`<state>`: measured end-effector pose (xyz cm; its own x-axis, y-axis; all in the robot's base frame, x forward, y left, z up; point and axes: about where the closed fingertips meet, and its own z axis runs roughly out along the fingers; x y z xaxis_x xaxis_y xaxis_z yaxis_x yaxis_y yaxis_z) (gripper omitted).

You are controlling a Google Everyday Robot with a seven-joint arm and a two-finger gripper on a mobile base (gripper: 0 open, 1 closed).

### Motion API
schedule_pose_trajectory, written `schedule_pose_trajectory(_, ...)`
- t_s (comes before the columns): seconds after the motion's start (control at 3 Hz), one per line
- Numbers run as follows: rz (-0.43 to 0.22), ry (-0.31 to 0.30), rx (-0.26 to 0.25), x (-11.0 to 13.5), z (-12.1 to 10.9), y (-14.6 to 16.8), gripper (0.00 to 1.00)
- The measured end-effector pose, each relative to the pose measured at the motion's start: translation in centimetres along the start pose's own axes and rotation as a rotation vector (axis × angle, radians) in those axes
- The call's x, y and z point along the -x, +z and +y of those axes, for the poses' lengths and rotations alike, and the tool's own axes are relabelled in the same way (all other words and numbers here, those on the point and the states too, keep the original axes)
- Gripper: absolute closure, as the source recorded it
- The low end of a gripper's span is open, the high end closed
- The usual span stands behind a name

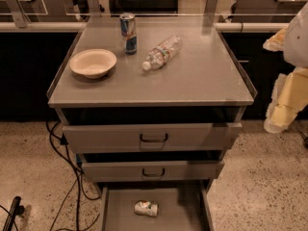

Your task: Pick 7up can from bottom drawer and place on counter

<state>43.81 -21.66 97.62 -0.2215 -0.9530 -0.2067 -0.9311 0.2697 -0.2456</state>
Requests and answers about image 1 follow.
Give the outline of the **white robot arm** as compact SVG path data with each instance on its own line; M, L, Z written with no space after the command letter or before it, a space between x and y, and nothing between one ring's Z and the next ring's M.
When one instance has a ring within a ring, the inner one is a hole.
M295 67L288 75L278 75L266 112L264 128L277 134L286 130L308 105L308 4L286 28L267 39L263 48L282 51L284 61Z

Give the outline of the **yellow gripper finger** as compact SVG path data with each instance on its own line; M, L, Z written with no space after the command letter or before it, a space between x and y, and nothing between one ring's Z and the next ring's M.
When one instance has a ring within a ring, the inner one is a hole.
M277 134L288 129L308 105L308 69L296 67L290 74L279 74L274 83L264 128Z
M279 30L275 35L264 42L263 48L272 52L283 51L286 32L286 28Z

